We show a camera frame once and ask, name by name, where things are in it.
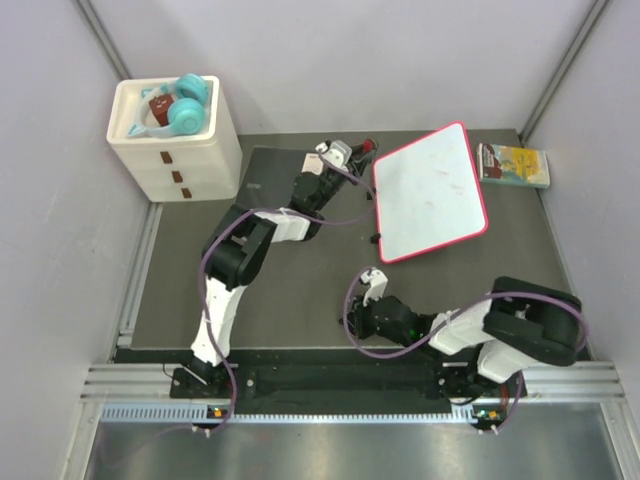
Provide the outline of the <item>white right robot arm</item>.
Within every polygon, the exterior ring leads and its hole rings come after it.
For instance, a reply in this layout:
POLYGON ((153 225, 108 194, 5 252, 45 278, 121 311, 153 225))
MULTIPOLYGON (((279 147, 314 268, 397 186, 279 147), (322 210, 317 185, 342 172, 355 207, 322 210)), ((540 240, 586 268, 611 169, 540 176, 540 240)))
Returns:
POLYGON ((378 269, 357 281, 366 290, 346 297, 340 318, 351 342, 378 336, 418 352, 447 399, 490 395, 530 367, 571 366, 586 344, 581 301, 538 284, 501 276, 478 301, 426 314, 386 294, 378 269))

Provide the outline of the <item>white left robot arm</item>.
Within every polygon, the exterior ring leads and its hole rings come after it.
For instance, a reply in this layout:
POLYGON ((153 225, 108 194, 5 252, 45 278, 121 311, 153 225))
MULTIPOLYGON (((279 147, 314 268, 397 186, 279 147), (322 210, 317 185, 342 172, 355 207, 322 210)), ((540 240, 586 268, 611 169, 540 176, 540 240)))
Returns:
POLYGON ((203 249, 198 267, 202 316, 185 368, 205 396, 216 396, 231 379, 227 358, 236 311, 244 291, 261 270, 271 245, 308 241, 330 222, 321 211, 345 182, 369 186, 363 173, 377 156, 368 138, 350 146, 340 140, 315 147, 322 170, 303 171, 293 182, 288 204, 279 208, 231 205, 203 249))

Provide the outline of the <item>pink framed whiteboard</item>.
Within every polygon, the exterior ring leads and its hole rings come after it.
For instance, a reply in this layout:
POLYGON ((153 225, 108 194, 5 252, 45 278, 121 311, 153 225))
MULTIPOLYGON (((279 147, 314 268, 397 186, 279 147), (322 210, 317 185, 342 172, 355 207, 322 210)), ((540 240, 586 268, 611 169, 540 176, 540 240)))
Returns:
POLYGON ((393 264, 483 235, 489 218, 465 125, 426 134, 373 163, 380 260, 393 264))

